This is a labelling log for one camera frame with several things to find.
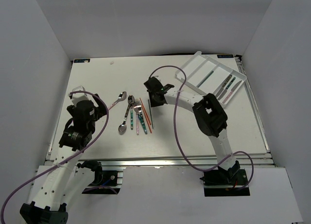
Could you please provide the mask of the green chopstick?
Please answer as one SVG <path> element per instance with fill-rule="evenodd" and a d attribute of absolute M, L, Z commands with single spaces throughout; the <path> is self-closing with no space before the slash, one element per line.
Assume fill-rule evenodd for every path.
<path fill-rule="evenodd" d="M 148 107 L 149 107 L 151 126 L 152 126 L 152 129 L 154 129 L 154 123 L 153 123 L 153 117 L 152 117 L 152 110 L 151 110 L 151 102 L 150 102 L 149 99 L 147 100 L 147 102 L 148 102 Z"/>
<path fill-rule="evenodd" d="M 214 71 L 212 70 L 207 76 L 204 77 L 203 80 L 201 80 L 196 87 L 200 87 L 212 74 Z"/>

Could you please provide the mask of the green marbled handle knife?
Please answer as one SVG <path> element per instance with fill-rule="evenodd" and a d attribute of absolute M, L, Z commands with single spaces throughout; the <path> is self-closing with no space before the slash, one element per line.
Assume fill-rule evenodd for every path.
<path fill-rule="evenodd" d="M 236 80 L 236 77 L 232 78 L 231 81 L 228 83 L 228 85 L 225 87 L 225 89 L 223 90 L 223 92 L 220 94 L 220 96 L 218 97 L 218 100 L 221 100 L 223 98 L 223 96 L 226 94 L 227 90 L 229 89 L 229 87 L 232 85 L 232 83 Z"/>

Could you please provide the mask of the brown marbled handle knife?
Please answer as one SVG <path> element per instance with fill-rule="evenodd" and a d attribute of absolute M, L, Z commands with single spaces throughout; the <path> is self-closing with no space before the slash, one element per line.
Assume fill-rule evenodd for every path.
<path fill-rule="evenodd" d="M 229 75 L 223 82 L 222 86 L 220 87 L 220 89 L 218 90 L 218 92 L 216 93 L 216 98 L 220 96 L 220 94 L 222 93 L 222 91 L 224 90 L 226 84 L 230 81 L 230 79 L 232 78 L 232 75 Z"/>

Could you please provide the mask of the pink handled knife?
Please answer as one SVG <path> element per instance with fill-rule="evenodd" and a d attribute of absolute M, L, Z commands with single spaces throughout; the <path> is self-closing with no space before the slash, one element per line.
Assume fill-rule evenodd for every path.
<path fill-rule="evenodd" d="M 231 95 L 234 93 L 234 91 L 239 87 L 242 81 L 237 82 L 231 89 L 230 93 L 226 96 L 226 98 L 222 101 L 222 104 L 225 104 L 228 99 L 231 97 Z"/>

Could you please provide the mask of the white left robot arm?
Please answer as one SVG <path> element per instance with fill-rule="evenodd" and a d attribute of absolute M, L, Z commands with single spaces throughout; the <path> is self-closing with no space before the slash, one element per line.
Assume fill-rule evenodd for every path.
<path fill-rule="evenodd" d="M 71 119 L 66 123 L 59 141 L 56 158 L 50 169 L 46 170 L 46 180 L 33 200 L 24 203 L 20 214 L 28 224 L 65 224 L 68 210 L 76 195 L 82 193 L 87 184 L 99 184 L 103 173 L 95 161 L 81 164 L 76 179 L 70 176 L 83 152 L 95 140 L 95 123 L 108 116 L 108 108 L 98 94 L 78 86 L 69 93 L 72 105 L 67 107 Z"/>

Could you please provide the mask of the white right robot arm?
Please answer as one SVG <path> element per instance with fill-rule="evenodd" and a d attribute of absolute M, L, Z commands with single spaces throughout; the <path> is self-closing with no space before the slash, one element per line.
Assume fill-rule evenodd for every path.
<path fill-rule="evenodd" d="M 240 164 L 235 158 L 227 136 L 228 116 L 214 94 L 205 96 L 195 95 L 177 89 L 174 85 L 162 83 L 156 77 L 149 77 L 144 83 L 149 94 L 151 107 L 174 105 L 173 129 L 174 136 L 184 160 L 197 171 L 219 173 L 219 178 L 224 184 L 232 184 L 237 179 Z M 194 114 L 200 131 L 208 136 L 217 157 L 216 166 L 210 169 L 200 169 L 194 166 L 184 154 L 177 135 L 176 114 L 181 107 Z"/>

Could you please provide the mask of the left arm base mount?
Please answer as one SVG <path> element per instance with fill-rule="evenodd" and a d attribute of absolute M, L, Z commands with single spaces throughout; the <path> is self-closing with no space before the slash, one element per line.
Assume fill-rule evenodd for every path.
<path fill-rule="evenodd" d="M 118 171 L 104 170 L 101 162 L 87 160 L 77 164 L 78 169 L 88 168 L 94 175 L 93 181 L 83 190 L 82 194 L 115 194 L 120 192 Z"/>

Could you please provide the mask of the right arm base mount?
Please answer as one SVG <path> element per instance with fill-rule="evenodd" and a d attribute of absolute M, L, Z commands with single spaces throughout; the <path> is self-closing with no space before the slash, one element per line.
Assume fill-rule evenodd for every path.
<path fill-rule="evenodd" d="M 240 168 L 237 160 L 228 171 L 218 167 L 203 172 L 200 180 L 203 182 L 205 197 L 250 196 L 246 171 Z"/>

